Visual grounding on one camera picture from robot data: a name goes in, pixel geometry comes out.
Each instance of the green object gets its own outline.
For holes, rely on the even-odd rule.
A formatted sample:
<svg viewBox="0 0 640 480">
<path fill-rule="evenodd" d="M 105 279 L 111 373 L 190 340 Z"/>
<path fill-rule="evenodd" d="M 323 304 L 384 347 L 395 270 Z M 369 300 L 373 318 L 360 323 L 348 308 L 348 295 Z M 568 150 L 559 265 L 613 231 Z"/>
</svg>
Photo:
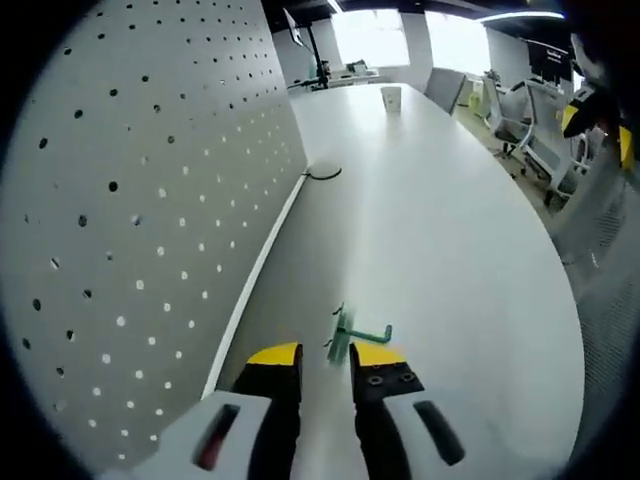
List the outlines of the green object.
<svg viewBox="0 0 640 480">
<path fill-rule="evenodd" d="M 331 346 L 327 354 L 330 363 L 337 365 L 344 363 L 344 359 L 349 351 L 351 337 L 382 345 L 389 343 L 391 340 L 391 334 L 393 333 L 393 327 L 391 325 L 387 325 L 383 335 L 373 335 L 371 333 L 354 330 L 353 315 L 345 310 L 344 303 L 336 310 L 334 315 L 338 315 L 338 323 L 336 324 L 336 330 L 331 339 Z"/>
</svg>

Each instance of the white cup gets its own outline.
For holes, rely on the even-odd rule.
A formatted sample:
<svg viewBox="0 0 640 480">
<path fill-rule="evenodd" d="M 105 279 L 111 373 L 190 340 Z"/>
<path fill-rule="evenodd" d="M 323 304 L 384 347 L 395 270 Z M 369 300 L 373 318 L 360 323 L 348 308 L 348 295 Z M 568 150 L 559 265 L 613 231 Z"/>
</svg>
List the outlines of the white cup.
<svg viewBox="0 0 640 480">
<path fill-rule="evenodd" d="M 382 87 L 380 92 L 387 113 L 399 113 L 402 107 L 402 87 Z"/>
</svg>

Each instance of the ceiling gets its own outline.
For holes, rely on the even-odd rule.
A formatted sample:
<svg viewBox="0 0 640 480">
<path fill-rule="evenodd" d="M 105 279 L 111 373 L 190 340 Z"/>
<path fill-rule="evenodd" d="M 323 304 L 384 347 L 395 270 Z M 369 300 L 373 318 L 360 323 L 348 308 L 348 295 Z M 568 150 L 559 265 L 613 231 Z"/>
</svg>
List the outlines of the ceiling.
<svg viewBox="0 0 640 480">
<path fill-rule="evenodd" d="M 527 0 L 337 0 L 344 11 L 397 8 L 400 12 L 432 10 L 467 18 L 527 10 Z M 304 25 L 334 13 L 326 0 L 262 0 L 272 32 L 287 28 L 283 8 Z M 491 28 L 514 37 L 536 40 L 570 51 L 566 22 L 554 19 L 517 19 L 491 22 Z"/>
</svg>

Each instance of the pegboard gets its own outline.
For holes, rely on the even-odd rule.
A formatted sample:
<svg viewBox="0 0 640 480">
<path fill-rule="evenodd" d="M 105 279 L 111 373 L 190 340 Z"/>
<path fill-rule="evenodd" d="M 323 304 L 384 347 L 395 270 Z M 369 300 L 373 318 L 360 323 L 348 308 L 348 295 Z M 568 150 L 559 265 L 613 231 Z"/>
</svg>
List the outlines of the pegboard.
<svg viewBox="0 0 640 480">
<path fill-rule="evenodd" d="M 0 186 L 17 361 L 95 472 L 196 403 L 306 165 L 259 0 L 108 0 L 26 99 Z"/>
</svg>

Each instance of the ceiling light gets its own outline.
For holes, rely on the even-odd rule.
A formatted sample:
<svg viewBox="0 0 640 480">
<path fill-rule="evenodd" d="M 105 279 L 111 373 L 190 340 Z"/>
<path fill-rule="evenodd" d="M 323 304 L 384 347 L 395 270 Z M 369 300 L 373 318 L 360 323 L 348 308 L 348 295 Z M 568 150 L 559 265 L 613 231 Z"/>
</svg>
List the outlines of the ceiling light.
<svg viewBox="0 0 640 480">
<path fill-rule="evenodd" d="M 338 5 L 338 2 L 336 2 L 336 0 L 327 0 L 327 3 L 331 5 L 331 7 L 333 7 L 336 13 L 344 13 L 342 11 L 342 8 L 340 8 L 340 5 Z"/>
<path fill-rule="evenodd" d="M 564 15 L 557 12 L 512 12 L 478 18 L 476 22 L 485 23 L 492 22 L 494 20 L 507 20 L 510 18 L 555 18 L 557 20 L 564 20 Z"/>
</svg>

